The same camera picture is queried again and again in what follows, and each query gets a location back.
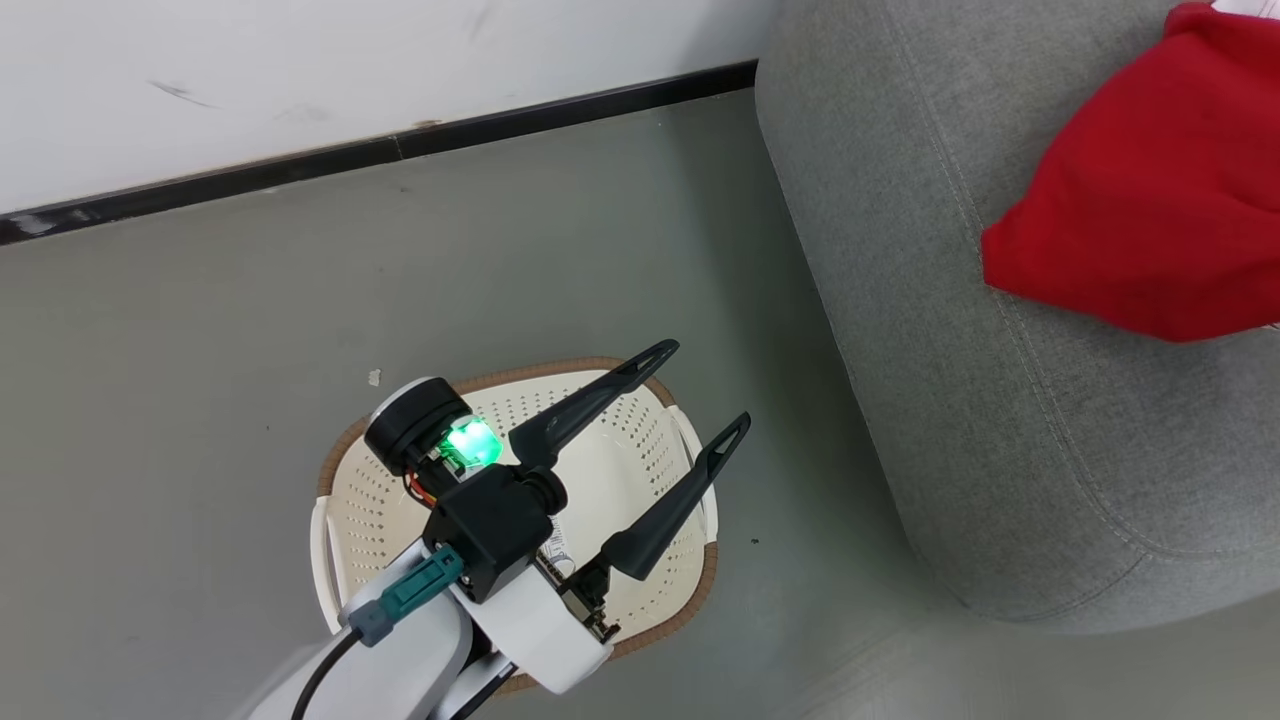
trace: gray floor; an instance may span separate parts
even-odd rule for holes
[[[352,419],[424,373],[668,336],[700,429],[756,419],[710,601],[477,717],[1276,716],[1274,597],[1055,638],[936,593],[749,94],[0,249],[0,716],[224,717],[324,634],[307,518]]]

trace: gray sofa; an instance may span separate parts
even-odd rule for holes
[[[979,236],[1170,0],[792,0],[760,126],[902,521],[1059,632],[1280,587],[1280,332],[1188,346],[982,282]]]

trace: plastic basket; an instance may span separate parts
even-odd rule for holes
[[[472,411],[498,437],[568,393],[621,364],[586,357],[485,375],[454,384]],[[362,442],[367,418],[357,420],[334,445],[320,474],[311,516],[311,571],[329,629],[338,632],[338,611],[361,585],[422,532],[429,511],[404,495]],[[658,380],[623,396],[561,454],[557,475],[568,491],[568,507],[557,518],[556,547],[549,556],[572,571],[613,532],[630,525],[676,483],[701,450],[689,419]],[[513,462],[503,448],[500,462]],[[676,534],[649,579],[636,582],[613,571],[605,612],[621,625],[612,657],[621,657],[682,628],[701,607],[716,578],[716,493]],[[532,685],[513,676],[504,691]]]

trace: white wall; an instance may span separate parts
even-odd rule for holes
[[[0,213],[749,60],[774,3],[12,0]]]

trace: sofa seam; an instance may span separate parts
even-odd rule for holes
[[[1098,588],[1096,591],[1089,591],[1089,592],[1079,596],[1078,598],[1075,598],[1073,601],[1069,601],[1068,603],[1061,605],[1061,606],[1059,606],[1059,607],[1056,607],[1053,610],[1046,610],[1043,612],[1034,612],[1034,614],[1030,614],[1030,615],[1019,615],[1019,616],[1015,616],[1015,618],[1006,618],[1004,620],[1006,623],[1043,623],[1046,620],[1056,620],[1059,618],[1062,618],[1062,616],[1070,614],[1073,610],[1079,610],[1080,607],[1084,607],[1084,606],[1092,603],[1093,601],[1098,600],[1100,597],[1102,597],[1103,594],[1106,594],[1107,592],[1110,592],[1112,588],[1115,588],[1116,585],[1119,585],[1120,583],[1123,583],[1125,579],[1128,579],[1130,575],[1133,575],[1138,570],[1138,568],[1143,562],[1147,562],[1148,560],[1152,560],[1151,553],[1146,553],[1144,552],[1144,553],[1139,555],[1138,560],[1135,560],[1133,562],[1133,565],[1129,565],[1128,568],[1123,569],[1119,575],[1116,575],[1116,577],[1111,578],[1110,580],[1107,580],[1107,583],[1103,584],[1101,588]]]
[[[906,67],[908,72],[910,73],[909,86],[911,94],[915,97],[918,110],[922,113],[922,115],[924,115],[924,119],[932,126],[929,128],[931,129],[929,143],[932,145],[933,152],[938,159],[938,165],[942,169],[942,177],[943,179],[946,179],[947,186],[951,190],[951,196],[952,200],[956,202],[956,209],[960,211],[960,219],[965,225],[965,240],[968,240],[970,250],[973,250],[974,255],[978,258],[980,263],[982,252],[975,240],[977,231],[974,229],[973,220],[977,220],[980,227],[983,222],[982,214],[978,211],[977,204],[973,201],[973,196],[968,188],[968,181],[964,177],[964,172],[961,170],[959,161],[955,159],[955,154],[947,146],[946,137],[942,132],[941,118],[938,118],[937,110],[928,101],[928,97],[925,97],[925,94],[923,91],[919,79],[918,65],[911,54],[910,45],[906,42],[905,33],[902,32],[896,18],[892,14],[892,10],[890,10],[887,4],[883,0],[881,0],[879,5],[882,13],[887,19],[886,24],[888,27],[886,27],[886,29],[890,32],[890,40],[891,45],[893,46],[895,54],[899,55],[899,60]],[[969,209],[973,211],[974,218],[969,217],[969,213],[965,209],[965,204],[964,201],[961,201],[960,193],[956,191],[956,182],[954,182],[951,178],[951,167],[955,168],[955,172],[959,176],[960,191],[964,192],[965,200],[968,201]],[[1124,518],[1124,515],[1121,515],[1107,501],[1106,495],[1097,486],[1097,479],[1093,477],[1093,473],[1089,469],[1088,462],[1085,462],[1083,454],[1080,452],[1078,445],[1075,443],[1075,437],[1071,433],[1070,427],[1066,423],[1066,419],[1062,416],[1061,406],[1057,402],[1057,396],[1053,393],[1052,388],[1050,387],[1050,383],[1043,378],[1044,373],[1043,365],[1041,364],[1034,347],[1030,346],[1027,332],[1027,323],[1023,319],[1021,314],[1018,311],[1016,306],[1009,307],[1009,311],[1014,314],[1019,327],[1021,328],[1020,333],[1021,337],[1019,337],[1019,333],[1014,331],[1009,320],[1009,313],[1006,313],[1005,302],[1002,301],[1004,299],[998,295],[998,291],[996,291],[995,288],[988,288],[988,292],[992,296],[992,301],[996,305],[996,310],[1000,313],[1001,320],[1005,325],[1005,331],[1009,333],[1009,338],[1010,341],[1012,341],[1014,348],[1018,352],[1019,364],[1023,366],[1023,373],[1027,375],[1027,380],[1032,388],[1032,393],[1036,396],[1041,416],[1044,419],[1044,424],[1050,430],[1050,436],[1053,438],[1055,445],[1057,445],[1059,452],[1062,456],[1062,460],[1066,462],[1068,470],[1071,473],[1076,488],[1084,496],[1085,505],[1088,505],[1088,507],[1093,511],[1093,514],[1100,520],[1102,520],[1103,525],[1106,525],[1112,534],[1115,534],[1117,538],[1120,538],[1121,542],[1126,544],[1134,544],[1143,553],[1161,555],[1169,560],[1190,561],[1190,562],[1216,562],[1221,561],[1224,559],[1222,556],[1228,555],[1234,556],[1248,552],[1270,551],[1280,548],[1280,543],[1260,543],[1254,546],[1247,546],[1243,548],[1219,548],[1219,550],[1202,550],[1202,551],[1175,550],[1160,544],[1158,542],[1144,536],[1137,528],[1133,528],[1130,523]],[[1032,369],[1028,366],[1027,355],[1030,355],[1032,361],[1037,368],[1036,373],[1033,373]],[[1037,384],[1043,386],[1044,393],[1050,396],[1050,401],[1053,404],[1053,415],[1059,419],[1059,424],[1062,425],[1062,430],[1066,434],[1066,445],[1064,445],[1062,442],[1064,441],[1064,438],[1061,437],[1062,433],[1057,430],[1055,423],[1050,418],[1048,406],[1044,404],[1044,397],[1042,396],[1041,389],[1037,388]],[[1071,462],[1071,457],[1074,457],[1075,461],[1079,464],[1079,469],[1074,466],[1075,464]],[[1084,482],[1082,482],[1079,477],[1082,469],[1085,475]]]

